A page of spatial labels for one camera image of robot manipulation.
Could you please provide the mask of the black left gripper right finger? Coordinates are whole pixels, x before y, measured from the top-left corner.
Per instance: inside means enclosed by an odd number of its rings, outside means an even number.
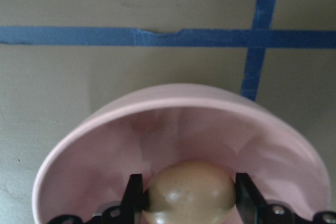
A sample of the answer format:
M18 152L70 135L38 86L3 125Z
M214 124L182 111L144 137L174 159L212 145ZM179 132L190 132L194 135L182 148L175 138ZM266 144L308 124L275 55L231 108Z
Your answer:
M284 202L267 201L247 173L236 173L236 208L243 223L335 223L334 211L320 211L307 220Z

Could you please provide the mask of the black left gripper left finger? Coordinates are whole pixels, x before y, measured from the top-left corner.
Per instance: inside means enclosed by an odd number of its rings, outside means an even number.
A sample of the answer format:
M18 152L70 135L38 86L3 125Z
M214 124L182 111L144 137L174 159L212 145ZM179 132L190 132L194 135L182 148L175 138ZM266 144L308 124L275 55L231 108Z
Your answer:
M143 199L143 179L141 174L129 177L121 203L94 215L86 223L140 223Z

